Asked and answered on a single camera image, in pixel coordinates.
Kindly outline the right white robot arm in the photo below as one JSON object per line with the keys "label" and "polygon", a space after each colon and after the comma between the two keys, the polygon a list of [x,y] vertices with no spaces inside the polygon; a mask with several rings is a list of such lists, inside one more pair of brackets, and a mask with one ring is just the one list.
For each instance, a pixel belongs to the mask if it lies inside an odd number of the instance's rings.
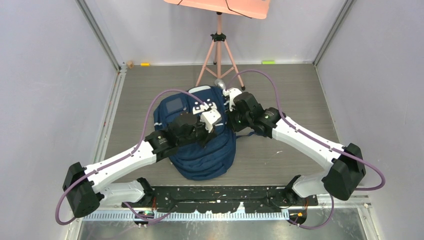
{"label": "right white robot arm", "polygon": [[283,197],[291,205],[299,205],[305,198],[328,193],[347,201],[366,174],[361,149],[350,143],[343,146],[329,141],[294,122],[278,109],[263,109],[249,92],[237,88],[223,91],[229,101],[228,126],[234,132],[251,128],[259,136],[286,143],[313,159],[323,172],[296,175],[284,188]]}

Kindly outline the navy blue student backpack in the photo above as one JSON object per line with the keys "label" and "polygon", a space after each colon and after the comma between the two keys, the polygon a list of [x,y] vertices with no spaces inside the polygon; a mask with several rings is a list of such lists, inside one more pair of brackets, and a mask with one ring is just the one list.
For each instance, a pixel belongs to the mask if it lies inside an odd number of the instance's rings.
{"label": "navy blue student backpack", "polygon": [[[227,126],[228,101],[217,86],[202,85],[189,89],[189,93],[217,109],[221,121],[215,126],[216,137],[205,146],[192,143],[182,146],[169,157],[175,168],[188,180],[205,181],[225,174],[236,156],[239,136]],[[204,106],[191,96],[177,93],[164,98],[153,112],[155,130],[164,129],[182,113],[201,115]]]}

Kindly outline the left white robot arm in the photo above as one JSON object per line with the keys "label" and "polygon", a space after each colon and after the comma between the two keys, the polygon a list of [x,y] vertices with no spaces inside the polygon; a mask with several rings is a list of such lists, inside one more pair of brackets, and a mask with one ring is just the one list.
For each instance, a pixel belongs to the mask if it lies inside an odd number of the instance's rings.
{"label": "left white robot arm", "polygon": [[222,116],[216,109],[200,115],[183,112],[167,127],[156,130],[130,149],[104,161],[82,166],[72,164],[63,182],[63,195],[57,209],[67,199],[74,218],[93,213],[101,205],[120,202],[138,203],[148,207],[153,202],[153,193],[144,184],[135,180],[130,183],[114,183],[119,178],[162,159],[173,156],[178,149],[197,143],[205,146],[216,137],[215,126]]}

